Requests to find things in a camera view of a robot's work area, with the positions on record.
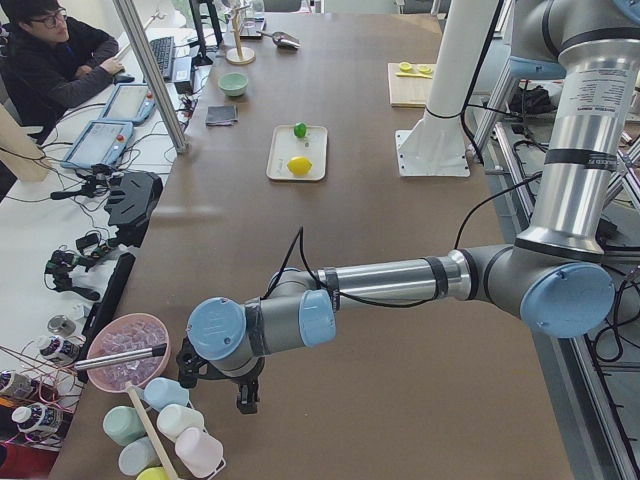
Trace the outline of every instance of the man's hand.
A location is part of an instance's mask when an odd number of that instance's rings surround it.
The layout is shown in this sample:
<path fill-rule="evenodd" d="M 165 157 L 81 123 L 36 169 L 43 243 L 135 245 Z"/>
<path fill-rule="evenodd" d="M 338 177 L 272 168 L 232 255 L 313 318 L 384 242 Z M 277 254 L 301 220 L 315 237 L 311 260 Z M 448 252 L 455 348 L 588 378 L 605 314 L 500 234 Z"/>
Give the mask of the man's hand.
<path fill-rule="evenodd" d="M 74 78 L 77 80 L 78 78 L 84 77 L 91 70 L 93 69 L 89 65 L 81 65 L 78 67 L 78 70 L 76 70 Z"/>
<path fill-rule="evenodd" d="M 115 75 L 119 71 L 124 70 L 124 65 L 122 65 L 116 57 L 107 58 L 100 66 L 109 72 L 110 75 Z"/>

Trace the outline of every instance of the black hair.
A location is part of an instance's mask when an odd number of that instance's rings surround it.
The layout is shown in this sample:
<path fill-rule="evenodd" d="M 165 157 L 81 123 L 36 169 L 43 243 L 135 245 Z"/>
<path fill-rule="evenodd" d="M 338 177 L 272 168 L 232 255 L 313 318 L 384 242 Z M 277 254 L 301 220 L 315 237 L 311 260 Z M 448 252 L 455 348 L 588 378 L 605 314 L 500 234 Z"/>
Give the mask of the black hair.
<path fill-rule="evenodd" d="M 55 12 L 60 8 L 58 0 L 0 0 L 0 6 L 9 22 L 29 23 L 33 17 Z"/>

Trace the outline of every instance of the wooden cutting board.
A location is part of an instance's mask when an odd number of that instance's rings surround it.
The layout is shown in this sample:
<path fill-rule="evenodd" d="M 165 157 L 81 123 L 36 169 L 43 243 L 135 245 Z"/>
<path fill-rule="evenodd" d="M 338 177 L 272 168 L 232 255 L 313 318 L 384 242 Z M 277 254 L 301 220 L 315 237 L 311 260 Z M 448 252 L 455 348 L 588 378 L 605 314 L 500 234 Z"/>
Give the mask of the wooden cutting board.
<path fill-rule="evenodd" d="M 387 64 L 387 76 L 389 78 L 389 99 L 392 107 L 418 107 L 424 108 L 431 92 L 433 80 L 428 78 L 397 77 L 400 71 L 399 63 Z M 434 70 L 434 63 L 427 63 Z"/>

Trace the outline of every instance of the pink cup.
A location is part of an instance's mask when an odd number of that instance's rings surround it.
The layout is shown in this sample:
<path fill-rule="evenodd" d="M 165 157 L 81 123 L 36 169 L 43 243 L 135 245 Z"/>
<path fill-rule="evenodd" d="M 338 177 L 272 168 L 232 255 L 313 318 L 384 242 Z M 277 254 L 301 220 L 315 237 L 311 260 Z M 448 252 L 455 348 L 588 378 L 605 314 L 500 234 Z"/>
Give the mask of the pink cup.
<path fill-rule="evenodd" d="M 176 455 L 196 478 L 216 475 L 225 466 L 222 443 L 197 427 L 189 427 L 176 440 Z"/>

